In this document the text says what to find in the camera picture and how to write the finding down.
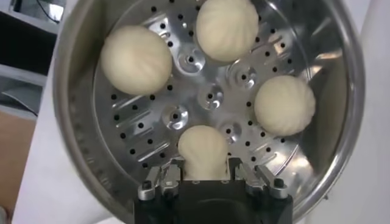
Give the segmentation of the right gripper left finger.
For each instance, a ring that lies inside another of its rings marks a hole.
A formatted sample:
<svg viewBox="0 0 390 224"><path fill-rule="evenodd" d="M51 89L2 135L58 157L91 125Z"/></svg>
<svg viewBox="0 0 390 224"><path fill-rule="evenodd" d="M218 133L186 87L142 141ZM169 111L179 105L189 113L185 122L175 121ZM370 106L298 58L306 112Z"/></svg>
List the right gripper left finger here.
<svg viewBox="0 0 390 224"><path fill-rule="evenodd" d="M150 169L146 179L138 187L138 199L150 201L160 192L175 197L178 194L180 182L184 177L184 159L174 158L168 165L154 166Z"/></svg>

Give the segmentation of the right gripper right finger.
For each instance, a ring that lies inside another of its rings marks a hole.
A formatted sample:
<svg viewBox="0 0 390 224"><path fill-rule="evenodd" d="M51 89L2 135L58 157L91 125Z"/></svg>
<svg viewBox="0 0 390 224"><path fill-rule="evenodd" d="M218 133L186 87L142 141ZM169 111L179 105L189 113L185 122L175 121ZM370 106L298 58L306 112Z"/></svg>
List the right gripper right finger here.
<svg viewBox="0 0 390 224"><path fill-rule="evenodd" d="M272 174L266 166L251 168L237 157L228 158L228 168L232 180L243 180L250 195L266 190L271 197L284 200L288 197L287 185L282 178Z"/></svg>

